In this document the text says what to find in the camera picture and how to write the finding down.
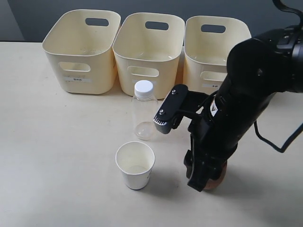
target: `black cable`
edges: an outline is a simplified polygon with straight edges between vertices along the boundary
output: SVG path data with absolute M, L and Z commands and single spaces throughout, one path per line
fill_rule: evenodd
M 262 137 L 259 133 L 258 130 L 258 125 L 257 125 L 257 121 L 254 122 L 254 126 L 255 126 L 255 132 L 257 137 L 262 140 L 263 142 L 267 143 L 268 145 L 270 145 L 273 149 L 275 149 L 276 151 L 280 152 L 280 153 L 284 153 L 286 151 L 286 149 L 289 147 L 289 145 L 301 134 L 301 132 L 303 131 L 303 123 L 300 125 L 300 127 L 294 131 L 294 133 L 286 140 L 286 142 L 283 144 L 282 148 L 279 148 L 277 145 L 275 145 L 273 142 L 265 139 L 264 137 Z

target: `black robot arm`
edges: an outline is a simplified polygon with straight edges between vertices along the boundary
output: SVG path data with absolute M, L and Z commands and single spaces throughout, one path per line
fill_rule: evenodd
M 191 149 L 184 164 L 188 185 L 202 191 L 209 179 L 217 180 L 227 159 L 235 152 L 238 141 L 256 120 L 276 92 L 303 92 L 303 16 L 279 0 L 274 4 L 282 11 L 296 13 L 298 26 L 276 29 L 236 45 L 227 59 L 227 76 L 220 89 L 211 94 L 188 91 L 176 85 L 164 100 L 154 122 L 167 134 L 176 129 L 183 116 L 192 119 Z M 283 152 L 303 131 L 303 125 L 285 146 Z

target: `white paper cup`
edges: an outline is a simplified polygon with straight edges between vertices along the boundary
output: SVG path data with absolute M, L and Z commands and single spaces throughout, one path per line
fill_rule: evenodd
M 122 172 L 124 182 L 133 190 L 147 185 L 154 163 L 152 149 L 142 142 L 128 142 L 116 153 L 116 164 Z

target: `clear plastic bottle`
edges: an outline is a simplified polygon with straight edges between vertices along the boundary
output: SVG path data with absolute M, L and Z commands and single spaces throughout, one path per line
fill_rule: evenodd
M 158 110 L 158 100 L 153 95 L 153 84 L 140 80 L 134 86 L 132 112 L 134 133 L 142 140 L 149 140 L 156 132 L 153 117 Z

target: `cream plastic bin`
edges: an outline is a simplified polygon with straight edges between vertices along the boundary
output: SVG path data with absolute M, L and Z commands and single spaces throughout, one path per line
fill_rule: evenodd
M 227 75 L 229 52 L 249 38 L 247 25 L 234 18 L 196 16 L 188 19 L 183 83 L 192 91 L 207 94 L 216 91 Z
M 112 44 L 120 20 L 112 11 L 78 9 L 53 26 L 42 47 L 65 91 L 102 94 L 112 88 L 117 75 Z
M 173 88 L 182 50 L 185 23 L 167 14 L 135 13 L 126 18 L 113 45 L 122 90 L 134 95 L 139 80 L 154 84 L 165 98 Z

